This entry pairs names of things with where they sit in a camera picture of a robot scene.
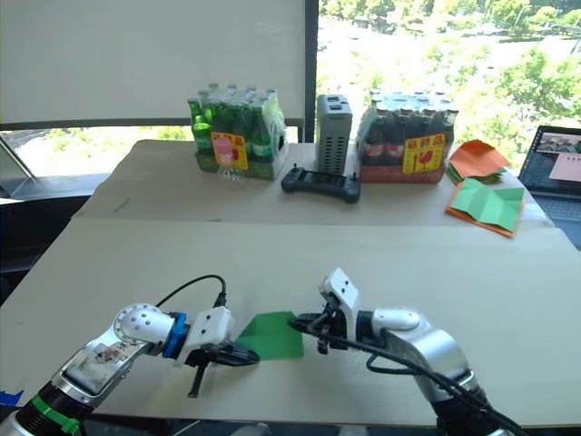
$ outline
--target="blue ring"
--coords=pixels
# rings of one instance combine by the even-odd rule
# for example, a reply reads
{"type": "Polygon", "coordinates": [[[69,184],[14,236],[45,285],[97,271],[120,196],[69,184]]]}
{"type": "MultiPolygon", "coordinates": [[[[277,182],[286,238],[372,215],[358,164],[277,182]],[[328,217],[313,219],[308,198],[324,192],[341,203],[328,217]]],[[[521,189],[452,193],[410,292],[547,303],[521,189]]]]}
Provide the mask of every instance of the blue ring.
{"type": "Polygon", "coordinates": [[[183,338],[183,336],[185,336],[186,333],[185,313],[177,312],[175,315],[177,315],[177,318],[175,319],[175,324],[173,325],[172,330],[170,331],[170,340],[168,341],[165,350],[163,350],[164,358],[172,357],[175,347],[177,346],[180,339],[183,338]]]}

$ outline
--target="laptop screen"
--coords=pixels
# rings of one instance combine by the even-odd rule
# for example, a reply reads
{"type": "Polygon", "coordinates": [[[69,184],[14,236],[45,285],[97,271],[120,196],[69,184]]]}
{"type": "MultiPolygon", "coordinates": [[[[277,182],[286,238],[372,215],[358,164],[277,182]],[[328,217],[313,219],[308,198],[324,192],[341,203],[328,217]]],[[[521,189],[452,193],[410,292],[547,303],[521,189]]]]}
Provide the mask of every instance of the laptop screen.
{"type": "Polygon", "coordinates": [[[518,178],[529,191],[581,195],[581,129],[541,125],[518,178]]]}

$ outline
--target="laptop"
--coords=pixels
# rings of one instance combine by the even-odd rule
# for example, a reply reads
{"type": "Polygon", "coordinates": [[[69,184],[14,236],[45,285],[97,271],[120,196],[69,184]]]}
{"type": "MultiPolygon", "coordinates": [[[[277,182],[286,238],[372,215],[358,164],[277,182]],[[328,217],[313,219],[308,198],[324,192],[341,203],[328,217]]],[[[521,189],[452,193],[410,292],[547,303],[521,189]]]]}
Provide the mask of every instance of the laptop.
{"type": "Polygon", "coordinates": [[[581,250],[581,129],[538,127],[518,179],[581,250]]]}

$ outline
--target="white roller shade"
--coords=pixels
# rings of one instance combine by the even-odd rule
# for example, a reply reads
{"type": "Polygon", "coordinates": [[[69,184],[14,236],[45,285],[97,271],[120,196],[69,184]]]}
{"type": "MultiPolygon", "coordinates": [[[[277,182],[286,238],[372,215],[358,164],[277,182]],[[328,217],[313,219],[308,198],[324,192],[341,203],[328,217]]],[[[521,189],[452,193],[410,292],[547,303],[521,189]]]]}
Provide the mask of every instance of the white roller shade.
{"type": "Polygon", "coordinates": [[[1,0],[2,123],[187,117],[209,82],[304,112],[304,0],[1,0]]]}

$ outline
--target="white table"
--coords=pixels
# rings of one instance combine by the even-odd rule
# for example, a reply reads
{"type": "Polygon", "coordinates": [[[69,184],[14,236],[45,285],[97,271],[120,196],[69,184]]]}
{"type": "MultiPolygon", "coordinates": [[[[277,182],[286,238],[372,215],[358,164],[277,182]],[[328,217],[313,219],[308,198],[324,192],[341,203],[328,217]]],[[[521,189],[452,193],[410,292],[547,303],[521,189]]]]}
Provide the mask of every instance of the white table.
{"type": "MultiPolygon", "coordinates": [[[[276,182],[248,179],[232,187],[198,169],[190,142],[140,141],[76,216],[91,218],[474,227],[444,214],[454,184],[363,184],[358,203],[313,193],[287,194],[280,179],[293,163],[314,168],[314,144],[291,144],[276,182]]],[[[353,161],[347,163],[353,168],[353,161]]],[[[506,174],[497,187],[522,187],[506,174]]],[[[530,195],[521,226],[553,226],[530,195]]]]}
{"type": "MultiPolygon", "coordinates": [[[[316,311],[321,278],[340,266],[368,308],[414,307],[450,331],[513,419],[581,423],[581,255],[533,203],[510,240],[445,215],[447,179],[364,185],[355,205],[263,181],[232,192],[197,169],[191,144],[166,145],[138,144],[0,309],[0,389],[28,400],[125,304],[156,302],[192,277],[223,274],[238,333],[256,313],[316,311]]],[[[298,147],[288,165],[312,164],[312,147],[298,147]]],[[[195,314],[215,294],[200,283],[168,310],[195,314]]],[[[320,356],[304,343],[302,360],[212,368],[198,400],[187,398],[194,370],[142,357],[98,411],[434,423],[411,379],[367,372],[363,353],[320,356]]]]}

